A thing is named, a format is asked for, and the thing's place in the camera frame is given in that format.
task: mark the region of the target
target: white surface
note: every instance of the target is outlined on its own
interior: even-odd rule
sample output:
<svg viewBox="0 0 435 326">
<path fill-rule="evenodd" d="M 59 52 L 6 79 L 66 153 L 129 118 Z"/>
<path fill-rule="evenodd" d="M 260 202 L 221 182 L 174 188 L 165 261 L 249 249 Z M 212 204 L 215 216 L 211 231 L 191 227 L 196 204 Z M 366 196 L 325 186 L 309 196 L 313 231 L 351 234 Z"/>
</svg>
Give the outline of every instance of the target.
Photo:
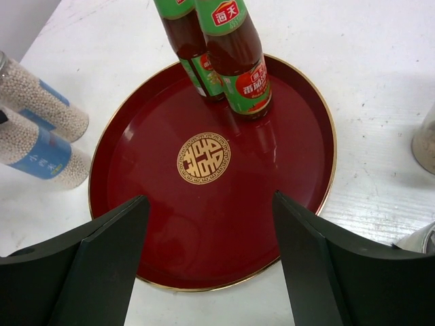
<svg viewBox="0 0 435 326">
<path fill-rule="evenodd" d="M 1 0 L 0 50 L 20 61 L 60 0 Z"/>
<path fill-rule="evenodd" d="M 435 176 L 414 128 L 435 101 L 432 0 L 246 0 L 266 53 L 302 70 L 336 123 L 338 167 L 321 214 L 383 243 L 435 220 Z M 92 154 L 141 82 L 176 61 L 149 0 L 63 0 L 22 63 L 90 114 Z M 0 255 L 90 219 L 87 184 L 55 192 L 1 167 Z M 281 264 L 235 287 L 170 293 L 136 281 L 126 325 L 293 325 Z"/>
</svg>

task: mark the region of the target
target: ketchup bottle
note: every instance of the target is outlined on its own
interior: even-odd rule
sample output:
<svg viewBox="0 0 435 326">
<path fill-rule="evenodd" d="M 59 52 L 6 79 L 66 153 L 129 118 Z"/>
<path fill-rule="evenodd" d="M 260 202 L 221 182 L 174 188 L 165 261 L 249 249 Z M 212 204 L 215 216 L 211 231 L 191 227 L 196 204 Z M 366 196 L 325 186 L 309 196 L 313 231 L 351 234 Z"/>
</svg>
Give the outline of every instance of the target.
<svg viewBox="0 0 435 326">
<path fill-rule="evenodd" d="M 195 0 L 211 65 L 232 110 L 256 119 L 270 109 L 271 85 L 260 38 L 243 0 Z"/>
<path fill-rule="evenodd" d="M 194 0 L 154 0 L 169 42 L 198 93 L 210 101 L 222 100 L 222 82 L 207 56 Z"/>
</svg>

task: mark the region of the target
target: gold double happiness symbol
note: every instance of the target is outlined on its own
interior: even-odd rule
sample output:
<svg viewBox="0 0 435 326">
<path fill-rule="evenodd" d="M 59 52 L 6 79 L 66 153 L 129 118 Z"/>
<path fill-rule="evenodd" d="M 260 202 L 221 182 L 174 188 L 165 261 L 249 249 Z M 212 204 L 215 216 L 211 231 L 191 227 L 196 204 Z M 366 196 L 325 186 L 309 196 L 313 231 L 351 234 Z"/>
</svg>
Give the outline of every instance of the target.
<svg viewBox="0 0 435 326">
<path fill-rule="evenodd" d="M 186 141 L 178 153 L 177 167 L 181 177 L 195 185 L 215 181 L 230 164 L 231 149 L 224 137 L 204 132 Z"/>
</svg>

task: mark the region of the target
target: round tray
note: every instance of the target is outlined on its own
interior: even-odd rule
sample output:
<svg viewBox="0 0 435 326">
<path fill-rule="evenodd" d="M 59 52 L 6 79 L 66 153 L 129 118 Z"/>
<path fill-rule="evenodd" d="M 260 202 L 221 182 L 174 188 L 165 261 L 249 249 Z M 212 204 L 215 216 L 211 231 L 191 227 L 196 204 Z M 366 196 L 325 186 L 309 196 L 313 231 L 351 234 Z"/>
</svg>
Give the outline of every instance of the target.
<svg viewBox="0 0 435 326">
<path fill-rule="evenodd" d="M 266 56 L 271 111 L 258 121 L 206 103 L 180 64 L 121 105 L 95 151 L 90 210 L 137 195 L 151 213 L 137 276 L 176 291 L 221 289 L 279 259 L 272 198 L 279 189 L 318 213 L 336 164 L 328 107 L 297 69 Z"/>
</svg>

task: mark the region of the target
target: jar of white beads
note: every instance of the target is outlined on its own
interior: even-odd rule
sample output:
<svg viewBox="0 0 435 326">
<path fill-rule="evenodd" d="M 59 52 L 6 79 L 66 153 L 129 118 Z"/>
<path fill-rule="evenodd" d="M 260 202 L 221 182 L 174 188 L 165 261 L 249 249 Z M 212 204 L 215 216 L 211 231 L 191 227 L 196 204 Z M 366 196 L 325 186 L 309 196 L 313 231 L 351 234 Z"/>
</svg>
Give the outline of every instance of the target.
<svg viewBox="0 0 435 326">
<path fill-rule="evenodd" d="M 0 51 L 0 104 L 68 141 L 86 131 L 89 117 Z"/>
<path fill-rule="evenodd" d="M 0 163 L 65 189 L 80 185 L 90 170 L 90 156 L 5 107 L 0 107 Z"/>
<path fill-rule="evenodd" d="M 412 149 L 418 163 L 435 175 L 435 104 L 416 131 Z"/>
</svg>

